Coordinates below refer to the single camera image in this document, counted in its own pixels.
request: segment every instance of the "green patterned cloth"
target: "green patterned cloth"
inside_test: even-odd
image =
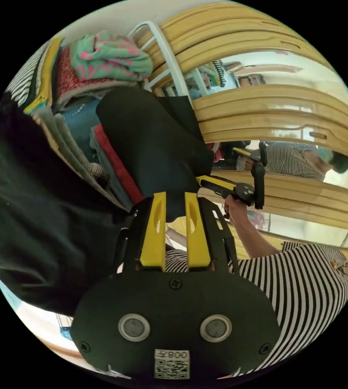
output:
[[[151,58],[132,39],[106,30],[72,43],[70,63],[81,80],[141,81],[152,73]]]

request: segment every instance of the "qr code label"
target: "qr code label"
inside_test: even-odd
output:
[[[155,378],[190,378],[190,353],[184,350],[155,350]]]

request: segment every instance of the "dark hair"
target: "dark hair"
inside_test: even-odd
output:
[[[328,162],[336,173],[345,173],[348,170],[348,157],[333,151],[333,158]]]

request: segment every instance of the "black handle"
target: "black handle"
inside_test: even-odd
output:
[[[254,202],[256,209],[263,209],[264,206],[264,175],[265,169],[263,164],[259,162],[255,162],[251,169],[252,177],[254,178]]]

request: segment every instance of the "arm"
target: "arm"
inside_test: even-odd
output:
[[[248,219],[235,224],[235,229],[250,258],[259,258],[280,252],[260,235],[256,227]]]
[[[247,206],[244,203],[235,201],[232,196],[228,196],[225,210],[229,212],[231,223],[235,226],[237,235],[250,258],[269,256],[280,252],[268,243],[248,220]]]

